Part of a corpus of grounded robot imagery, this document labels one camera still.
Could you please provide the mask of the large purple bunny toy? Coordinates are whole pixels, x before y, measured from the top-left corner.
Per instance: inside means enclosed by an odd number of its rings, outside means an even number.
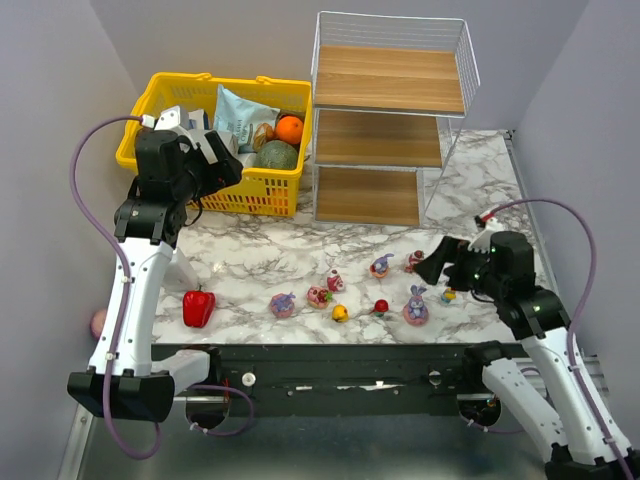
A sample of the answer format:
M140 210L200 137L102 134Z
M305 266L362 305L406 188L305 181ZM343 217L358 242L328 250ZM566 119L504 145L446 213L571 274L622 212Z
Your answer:
M426 288L412 285L410 292L411 296L403 308L403 317L409 325L422 326L429 319L429 310L423 298Z

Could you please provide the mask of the red cherry toy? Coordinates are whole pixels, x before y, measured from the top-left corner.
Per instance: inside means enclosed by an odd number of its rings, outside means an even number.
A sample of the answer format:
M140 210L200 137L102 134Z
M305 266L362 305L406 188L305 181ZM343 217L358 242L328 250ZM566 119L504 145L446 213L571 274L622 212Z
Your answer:
M388 302L384 299L379 299L374 303L374 306L371 310L371 314L378 318L383 318L388 311L389 311Z

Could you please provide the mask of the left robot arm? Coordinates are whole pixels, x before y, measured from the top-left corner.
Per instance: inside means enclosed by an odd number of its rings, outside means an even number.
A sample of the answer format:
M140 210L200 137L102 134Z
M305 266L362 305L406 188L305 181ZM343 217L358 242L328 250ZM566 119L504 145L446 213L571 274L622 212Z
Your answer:
M67 391L95 416L160 423L175 395L210 374L203 350L181 350L161 362L151 355L164 280L197 284L177 249L186 206L238 184L242 165L213 130L141 130L134 150L138 174L107 236L117 255L107 318L86 369L70 374Z

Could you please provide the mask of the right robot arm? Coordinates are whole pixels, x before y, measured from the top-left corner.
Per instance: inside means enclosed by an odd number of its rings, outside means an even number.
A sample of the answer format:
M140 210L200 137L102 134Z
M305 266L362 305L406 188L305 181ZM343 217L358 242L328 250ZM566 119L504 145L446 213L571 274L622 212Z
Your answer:
M453 290L489 298L532 360L545 394L523 377L497 341L468 347L463 364L530 436L547 478L638 478L639 453L586 371L559 297L537 285L534 251L525 235L485 230L473 241L446 236L414 270L430 285L446 276Z

